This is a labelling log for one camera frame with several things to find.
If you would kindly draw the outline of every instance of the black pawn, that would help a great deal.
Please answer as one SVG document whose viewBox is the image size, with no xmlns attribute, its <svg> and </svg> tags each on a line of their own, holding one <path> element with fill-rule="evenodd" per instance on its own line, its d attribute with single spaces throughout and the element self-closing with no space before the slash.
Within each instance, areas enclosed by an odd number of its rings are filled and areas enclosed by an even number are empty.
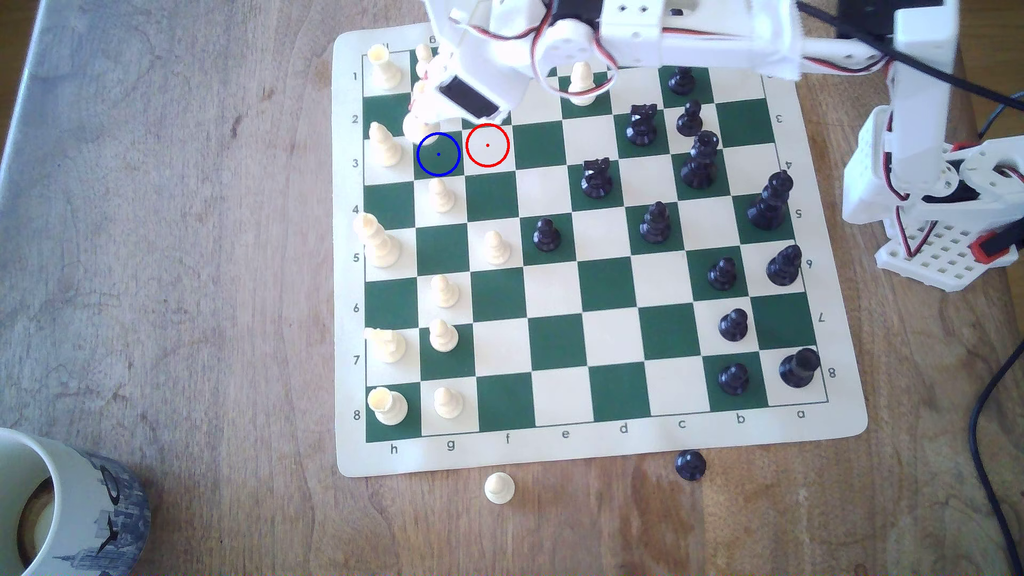
<svg viewBox="0 0 1024 576">
<path fill-rule="evenodd" d="M 708 462 L 696 450 L 683 450 L 676 456 L 676 474 L 679 478 L 694 482 L 703 477 L 708 470 Z"/>
<path fill-rule="evenodd" d="M 583 193 L 589 198 L 600 200 L 611 192 L 611 176 L 608 168 L 611 161 L 607 158 L 583 161 Z"/>
<path fill-rule="evenodd" d="M 778 365 L 778 375 L 788 386 L 802 388 L 811 383 L 814 373 L 821 367 L 821 359 L 813 348 L 800 348 Z"/>
<path fill-rule="evenodd" d="M 664 202 L 657 201 L 647 208 L 640 223 L 640 236 L 651 244 L 660 244 L 672 234 L 672 222 L 669 221 L 669 208 Z"/>
<path fill-rule="evenodd" d="M 746 367 L 736 363 L 718 373 L 718 385 L 729 396 L 739 396 L 746 392 L 751 383 L 751 374 Z"/>
<path fill-rule="evenodd" d="M 738 342 L 746 335 L 746 312 L 735 308 L 718 321 L 718 333 L 730 342 Z"/>
<path fill-rule="evenodd" d="M 550 252 L 562 244 L 562 233 L 555 228 L 551 218 L 541 218 L 534 233 L 534 246 L 542 252 Z"/>
<path fill-rule="evenodd" d="M 690 159 L 679 170 L 679 177 L 683 179 L 683 183 L 693 190 L 703 190 L 715 183 L 715 177 L 718 176 L 716 156 L 718 156 L 718 134 L 711 130 L 700 130 L 693 138 Z"/>
<path fill-rule="evenodd" d="M 785 221 L 785 203 L 793 190 L 793 176 L 785 170 L 768 177 L 768 183 L 761 191 L 761 197 L 746 209 L 751 223 L 761 230 L 775 230 Z"/>
<path fill-rule="evenodd" d="M 768 280 L 776 286 L 788 286 L 797 281 L 800 276 L 800 260 L 804 255 L 800 251 L 800 246 L 791 244 L 782 248 L 778 254 L 768 260 L 765 273 Z"/>
<path fill-rule="evenodd" d="M 676 67 L 676 73 L 669 78 L 669 89 L 678 96 L 689 94 L 696 85 L 697 79 L 693 78 L 693 71 L 686 66 Z"/>
<path fill-rule="evenodd" d="M 736 283 L 736 260 L 726 256 L 708 271 L 708 283 L 716 290 L 728 290 Z"/>
<path fill-rule="evenodd" d="M 703 129 L 700 119 L 700 102 L 690 100 L 683 107 L 683 113 L 676 119 L 676 131 L 686 137 L 693 137 Z"/>
</svg>

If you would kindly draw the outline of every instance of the wooden table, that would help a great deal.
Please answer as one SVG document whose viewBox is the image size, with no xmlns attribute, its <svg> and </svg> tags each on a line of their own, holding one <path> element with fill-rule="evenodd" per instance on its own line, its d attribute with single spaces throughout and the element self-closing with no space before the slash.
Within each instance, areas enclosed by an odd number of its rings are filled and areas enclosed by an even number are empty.
<svg viewBox="0 0 1024 576">
<path fill-rule="evenodd" d="M 140 573 L 1005 573 L 966 429 L 1017 343 L 1006 277 L 944 294 L 876 268 L 881 225 L 842 221 L 877 77 L 800 87 L 866 433 L 709 450 L 693 484 L 672 454 L 507 466 L 504 506 L 492 469 L 342 477 L 331 47 L 425 19 L 412 0 L 44 3 L 0 188 L 0 425 L 142 476 Z M 1017 534 L 1020 382 L 980 431 Z"/>
</svg>

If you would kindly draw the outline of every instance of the chess mat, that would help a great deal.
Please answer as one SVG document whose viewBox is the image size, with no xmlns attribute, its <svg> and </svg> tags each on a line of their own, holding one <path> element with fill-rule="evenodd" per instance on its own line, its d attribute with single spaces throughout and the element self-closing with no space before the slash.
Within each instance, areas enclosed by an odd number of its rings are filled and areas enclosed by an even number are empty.
<svg viewBox="0 0 1024 576">
<path fill-rule="evenodd" d="M 531 84 L 502 127 L 480 128 L 468 161 L 473 124 L 441 122 L 447 138 L 421 148 L 427 170 L 442 173 L 456 195 L 445 213 L 430 205 L 431 176 L 403 136 L 419 43 L 429 25 L 342 35 L 333 70 L 336 434 L 339 469 L 362 477 L 676 451 L 684 448 L 813 441 L 857 435 L 867 424 L 857 364 L 836 263 L 794 82 L 745 70 L 695 69 L 688 96 L 666 87 L 673 68 L 624 69 L 615 86 L 587 107 Z M 370 81 L 367 49 L 387 44 L 402 79 L 391 90 Z M 568 85 L 569 68 L 546 81 Z M 605 72 L 595 74 L 595 82 Z M 702 104 L 705 129 L 719 134 L 718 177 L 691 190 L 678 177 L 692 138 L 675 130 L 690 98 Z M 656 104 L 656 140 L 636 147 L 625 137 L 629 109 Z M 372 163 L 371 122 L 386 126 L 402 158 Z M 481 157 L 492 155 L 493 159 Z M 611 194 L 581 190 L 584 160 L 611 159 Z M 773 172 L 786 168 L 795 187 L 785 223 L 754 228 L 745 210 Z M 665 202 L 672 236 L 640 238 L 648 205 Z M 394 265 L 367 264 L 352 230 L 356 213 L 374 214 L 401 243 Z M 550 217 L 561 246 L 541 252 L 531 236 Z M 512 255 L 488 264 L 483 236 L 498 231 Z M 801 278 L 779 287 L 765 275 L 784 246 L 803 249 Z M 738 268 L 724 292 L 707 281 L 723 256 Z M 432 302 L 430 279 L 444 274 L 460 290 L 451 308 Z M 718 333 L 734 307 L 750 315 L 739 342 Z M 427 326 L 441 318 L 458 346 L 438 353 Z M 407 341 L 396 363 L 375 359 L 364 327 L 393 329 Z M 778 376 L 779 362 L 815 348 L 822 368 L 804 388 Z M 751 384 L 728 396 L 723 368 L 742 363 Z M 400 393 L 409 413 L 384 425 L 367 405 L 376 386 Z M 446 386 L 465 400 L 454 419 L 433 409 Z"/>
</svg>

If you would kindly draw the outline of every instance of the white square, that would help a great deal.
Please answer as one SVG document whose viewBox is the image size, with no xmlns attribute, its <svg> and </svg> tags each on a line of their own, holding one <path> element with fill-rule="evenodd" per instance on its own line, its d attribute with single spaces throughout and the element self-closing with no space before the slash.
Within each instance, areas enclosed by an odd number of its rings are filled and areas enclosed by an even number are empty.
<svg viewBox="0 0 1024 576">
<path fill-rule="evenodd" d="M 743 257 L 743 271 L 746 273 L 746 290 L 751 296 L 766 296 L 768 294 L 792 294 L 804 291 L 803 266 L 806 259 L 801 263 L 801 275 L 797 281 L 788 286 L 776 286 L 768 280 L 768 273 L 765 269 L 768 261 L 778 254 L 779 250 L 793 244 L 792 240 L 779 242 L 761 242 L 758 244 L 743 244 L 739 247 L 739 253 Z"/>
<path fill-rule="evenodd" d="M 742 308 L 746 313 L 746 336 L 738 342 L 730 342 L 718 332 L 718 323 L 722 317 L 733 308 Z M 758 332 L 751 312 L 751 299 L 746 296 L 738 298 L 722 298 L 718 300 L 700 300 L 693 302 L 693 318 L 697 323 L 697 340 L 700 342 L 702 356 L 720 354 L 736 354 L 741 352 L 757 352 Z"/>
<path fill-rule="evenodd" d="M 565 140 L 566 164 L 583 164 L 584 160 L 598 158 L 618 158 L 615 119 L 610 115 L 562 120 L 562 139 Z"/>
<path fill-rule="evenodd" d="M 635 307 L 583 313 L 587 365 L 643 361 L 640 314 Z"/>
<path fill-rule="evenodd" d="M 578 260 L 629 256 L 629 234 L 630 223 L 626 220 L 626 208 L 622 206 L 572 212 L 572 237 Z"/>
<path fill-rule="evenodd" d="M 549 216 L 572 211 L 565 165 L 516 170 L 515 189 L 520 216 Z"/>
<path fill-rule="evenodd" d="M 487 261 L 483 237 L 490 231 L 502 235 L 508 242 L 509 259 L 503 264 L 492 264 Z M 469 270 L 498 270 L 503 268 L 518 268 L 522 265 L 522 236 L 520 236 L 519 219 L 505 218 L 502 220 L 480 220 L 468 222 L 466 233 L 469 235 Z"/>
<path fill-rule="evenodd" d="M 679 203 L 679 220 L 687 250 L 739 244 L 731 196 L 683 200 Z"/>
<path fill-rule="evenodd" d="M 574 261 L 522 269 L 526 288 L 526 316 L 580 314 L 580 271 Z"/>
<path fill-rule="evenodd" d="M 627 206 L 649 206 L 658 200 L 675 202 L 676 171 L 668 154 L 624 158 L 618 161 L 623 201 Z"/>
<path fill-rule="evenodd" d="M 451 388 L 462 395 L 462 413 L 455 418 L 441 418 L 434 410 L 434 392 Z M 449 378 L 420 382 L 420 414 L 423 436 L 459 434 L 480 430 L 480 411 L 476 404 L 476 378 Z"/>
<path fill-rule="evenodd" d="M 637 305 L 660 306 L 693 301 L 686 252 L 636 254 L 633 264 L 633 288 Z"/>
<path fill-rule="evenodd" d="M 473 324 L 477 376 L 529 372 L 529 329 L 525 318 Z"/>
<path fill-rule="evenodd" d="M 708 412 L 708 383 L 699 356 L 666 358 L 643 363 L 650 415 Z"/>
<path fill-rule="evenodd" d="M 534 421 L 539 426 L 594 421 L 590 370 L 586 366 L 538 370 L 534 381 Z"/>
<path fill-rule="evenodd" d="M 825 380 L 822 369 L 814 373 L 811 383 L 802 388 L 790 387 L 778 375 L 778 365 L 782 359 L 800 348 L 779 348 L 761 351 L 761 370 L 765 375 L 765 392 L 768 393 L 768 404 L 779 406 L 783 404 L 805 404 L 809 402 L 825 402 Z"/>
</svg>

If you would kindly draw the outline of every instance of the white pawn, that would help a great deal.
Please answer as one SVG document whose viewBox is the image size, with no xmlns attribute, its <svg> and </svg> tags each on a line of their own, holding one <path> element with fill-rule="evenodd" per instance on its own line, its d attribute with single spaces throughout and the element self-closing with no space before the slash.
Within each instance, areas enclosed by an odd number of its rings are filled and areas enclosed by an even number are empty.
<svg viewBox="0 0 1024 576">
<path fill-rule="evenodd" d="M 572 65 L 572 75 L 569 77 L 569 91 L 582 92 L 594 87 L 594 71 L 590 68 L 590 63 L 578 61 Z M 587 106 L 597 98 L 595 95 L 570 97 L 569 101 L 577 106 Z"/>
<path fill-rule="evenodd" d="M 384 44 L 374 44 L 367 50 L 367 57 L 374 70 L 370 80 L 381 90 L 390 90 L 401 80 L 401 69 L 391 61 L 391 53 Z"/>
<path fill-rule="evenodd" d="M 462 395 L 443 386 L 434 390 L 434 411 L 441 418 L 452 419 L 462 414 Z"/>
<path fill-rule="evenodd" d="M 452 284 L 443 274 L 430 279 L 430 291 L 438 307 L 450 308 L 459 301 L 459 287 Z"/>
<path fill-rule="evenodd" d="M 483 235 L 483 256 L 488 264 L 501 265 L 508 261 L 512 254 L 509 243 L 502 238 L 502 235 L 490 231 Z"/>
<path fill-rule="evenodd" d="M 387 233 L 377 221 L 377 216 L 362 212 L 355 216 L 352 223 L 359 240 L 367 245 L 367 260 L 374 268 L 387 268 L 398 261 L 401 255 L 401 243 Z"/>
<path fill-rule="evenodd" d="M 452 352 L 459 343 L 459 331 L 441 319 L 430 323 L 430 345 L 437 352 Z"/>
<path fill-rule="evenodd" d="M 370 348 L 381 362 L 398 362 L 406 354 L 406 338 L 394 330 L 367 328 L 362 337 L 370 341 Z"/>
<path fill-rule="evenodd" d="M 393 426 L 406 418 L 409 413 L 409 403 L 406 397 L 383 386 L 370 390 L 367 404 L 374 411 L 377 419 L 384 425 Z"/>
<path fill-rule="evenodd" d="M 496 504 L 504 504 L 515 494 L 515 482 L 505 472 L 495 472 L 483 483 L 483 494 Z"/>
</svg>

